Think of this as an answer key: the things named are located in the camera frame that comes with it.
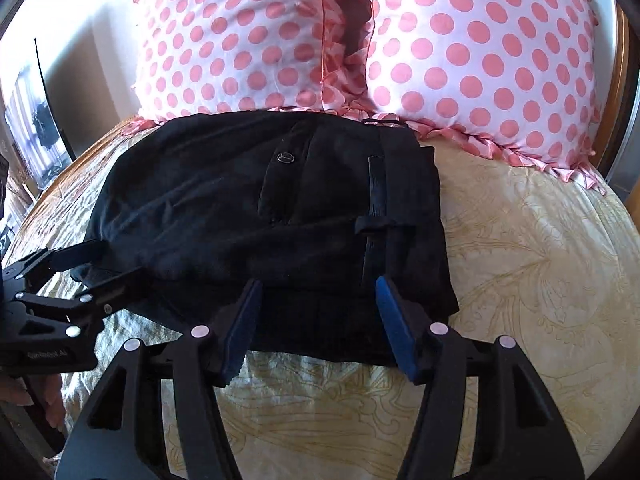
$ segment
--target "black fabric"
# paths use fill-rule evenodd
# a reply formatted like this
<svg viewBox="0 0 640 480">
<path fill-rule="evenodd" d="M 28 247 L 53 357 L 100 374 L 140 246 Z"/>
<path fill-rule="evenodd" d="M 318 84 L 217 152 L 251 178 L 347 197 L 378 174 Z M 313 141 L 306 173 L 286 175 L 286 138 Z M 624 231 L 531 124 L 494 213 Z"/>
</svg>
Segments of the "black fabric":
<svg viewBox="0 0 640 480">
<path fill-rule="evenodd" d="M 370 176 L 371 157 L 384 182 Z M 179 332 L 257 278 L 265 291 L 252 349 L 393 365 L 370 264 L 433 319 L 458 310 L 433 157 L 408 128 L 326 114 L 174 119 L 114 165 L 86 232 L 110 248 L 73 276 L 91 286 L 147 268 L 153 295 L 130 309 Z M 384 207 L 370 208 L 370 177 L 385 188 L 374 190 Z"/>
</svg>

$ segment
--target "bed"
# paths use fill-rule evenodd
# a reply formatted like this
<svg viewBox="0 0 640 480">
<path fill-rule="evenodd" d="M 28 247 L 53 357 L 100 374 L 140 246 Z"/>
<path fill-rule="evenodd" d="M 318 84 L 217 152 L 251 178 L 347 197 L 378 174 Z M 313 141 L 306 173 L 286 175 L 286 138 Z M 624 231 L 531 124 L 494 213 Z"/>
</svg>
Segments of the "bed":
<svg viewBox="0 0 640 480">
<path fill-rule="evenodd" d="M 630 31 L 614 0 L 596 2 L 606 24 L 596 40 L 604 104 L 592 158 L 598 167 L 612 157 L 616 123 L 629 99 Z M 80 156 L 39 198 L 3 264 L 44 246 L 82 241 L 110 168 L 154 130 L 124 121 Z M 633 219 L 606 184 L 602 195 L 472 156 L 447 139 L 423 144 L 435 148 L 442 181 L 442 221 L 460 302 L 450 323 L 471 338 L 507 333 L 517 339 L 592 474 L 640 405 L 640 235 Z M 68 298 L 78 290 L 60 274 L 42 294 Z M 68 428 L 132 336 L 154 344 L 178 334 L 129 312 L 110 317 L 98 337 L 98 368 L 63 378 Z M 475 391 L 469 381 L 457 474 L 470 464 Z M 422 388 L 393 369 L 250 352 L 240 375 L 216 394 L 244 478 L 368 480 L 396 477 Z M 169 462 L 184 475 L 169 381 L 163 399 Z"/>
</svg>

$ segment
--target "bedspread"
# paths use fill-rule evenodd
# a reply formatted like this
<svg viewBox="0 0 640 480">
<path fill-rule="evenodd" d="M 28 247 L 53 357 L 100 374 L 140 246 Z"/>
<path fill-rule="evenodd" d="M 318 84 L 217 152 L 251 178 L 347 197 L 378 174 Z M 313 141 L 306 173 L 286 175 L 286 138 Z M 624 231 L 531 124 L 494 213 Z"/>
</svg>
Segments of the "bedspread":
<svg viewBox="0 0 640 480">
<path fill-rule="evenodd" d="M 69 167 L 38 200 L 5 263 L 44 245 L 82 241 L 101 185 L 117 157 L 151 133 L 121 124 Z M 493 340 L 513 335 L 558 404 L 588 474 L 616 444 L 640 404 L 640 236 L 624 206 L 527 168 L 436 149 L 450 273 L 460 301 L 452 325 Z M 78 290 L 68 273 L 43 293 Z M 123 342 L 178 336 L 122 311 L 98 337 L 100 365 L 66 374 L 71 427 Z M 468 382 L 456 465 L 468 468 L 476 384 Z M 172 384 L 164 381 L 165 440 L 184 474 Z M 240 375 L 217 390 L 231 447 L 246 479 L 393 479 L 409 443 L 422 388 L 397 370 L 249 352 Z"/>
</svg>

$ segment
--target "wall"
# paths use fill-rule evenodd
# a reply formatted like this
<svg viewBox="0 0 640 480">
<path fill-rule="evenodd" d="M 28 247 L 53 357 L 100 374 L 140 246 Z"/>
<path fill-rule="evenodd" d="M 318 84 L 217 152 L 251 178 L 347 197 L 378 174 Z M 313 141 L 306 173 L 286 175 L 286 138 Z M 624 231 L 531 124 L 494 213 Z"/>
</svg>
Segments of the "wall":
<svg viewBox="0 0 640 480">
<path fill-rule="evenodd" d="M 25 0 L 0 39 L 4 101 L 36 38 L 56 119 L 84 152 L 140 107 L 135 11 L 131 0 Z"/>
</svg>

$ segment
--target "human hand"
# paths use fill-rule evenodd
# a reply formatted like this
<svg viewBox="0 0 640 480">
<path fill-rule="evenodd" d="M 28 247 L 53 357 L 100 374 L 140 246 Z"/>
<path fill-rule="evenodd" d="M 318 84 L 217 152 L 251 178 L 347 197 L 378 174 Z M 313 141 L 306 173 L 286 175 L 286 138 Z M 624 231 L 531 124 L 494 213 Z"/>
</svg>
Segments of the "human hand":
<svg viewBox="0 0 640 480">
<path fill-rule="evenodd" d="M 62 402 L 62 377 L 50 375 L 44 381 L 44 409 L 47 422 L 52 428 L 58 428 L 65 421 L 65 405 Z M 18 406 L 33 406 L 33 399 L 20 381 L 0 375 L 0 400 Z"/>
</svg>

